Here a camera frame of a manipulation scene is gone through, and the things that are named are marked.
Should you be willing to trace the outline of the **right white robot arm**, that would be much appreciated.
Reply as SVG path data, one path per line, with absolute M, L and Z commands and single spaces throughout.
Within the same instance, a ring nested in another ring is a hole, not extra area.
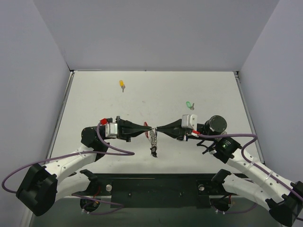
M 221 169 L 211 182 L 212 190 L 242 196 L 265 208 L 281 225 L 291 227 L 303 210 L 303 183 L 282 177 L 246 150 L 257 140 L 255 134 L 227 134 L 226 128 L 226 120 L 219 115 L 199 124 L 196 115 L 185 114 L 173 123 L 158 126 L 156 131 L 179 141 L 212 141 L 206 152 L 249 178 L 246 181 Z

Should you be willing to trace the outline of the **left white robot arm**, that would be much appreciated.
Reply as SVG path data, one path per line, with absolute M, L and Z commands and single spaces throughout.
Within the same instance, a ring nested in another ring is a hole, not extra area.
M 91 174 L 84 177 L 84 171 L 77 174 L 78 170 L 109 155 L 109 148 L 114 150 L 113 156 L 134 155 L 134 152 L 111 146 L 106 140 L 130 142 L 134 137 L 151 132 L 153 128 L 148 125 L 138 125 L 120 117 L 115 121 L 104 118 L 97 126 L 82 130 L 81 146 L 74 152 L 28 165 L 16 197 L 39 217 L 61 198 L 77 192 L 91 195 L 97 190 L 97 180 Z

